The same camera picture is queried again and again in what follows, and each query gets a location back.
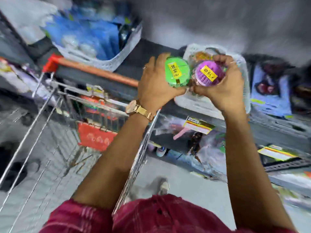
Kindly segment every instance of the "watch face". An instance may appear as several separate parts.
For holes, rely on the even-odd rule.
[[[126,106],[125,112],[126,112],[127,114],[130,114],[130,113],[134,112],[134,109],[135,109],[136,104],[137,104],[137,103],[136,103],[135,100],[134,100],[134,101],[131,101],[131,102]]]

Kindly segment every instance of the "green container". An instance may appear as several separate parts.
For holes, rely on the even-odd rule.
[[[188,63],[181,57],[171,56],[165,61],[165,79],[171,87],[186,86],[190,79]]]

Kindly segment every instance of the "person's left hand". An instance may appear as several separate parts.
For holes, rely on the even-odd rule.
[[[153,114],[168,101],[186,92],[186,87],[174,88],[165,80],[165,61],[169,56],[170,53],[162,53],[157,60],[151,57],[138,83],[138,101]]]

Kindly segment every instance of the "purple container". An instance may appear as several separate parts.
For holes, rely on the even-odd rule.
[[[211,81],[204,73],[200,71],[205,66],[210,68],[217,75],[213,81]],[[203,61],[194,69],[194,74],[197,84],[206,87],[217,85],[225,77],[223,67],[217,64],[215,61]]]

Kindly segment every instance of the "gray wall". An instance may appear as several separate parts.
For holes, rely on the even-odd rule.
[[[143,38],[172,48],[220,44],[232,51],[311,59],[311,0],[131,0]]]

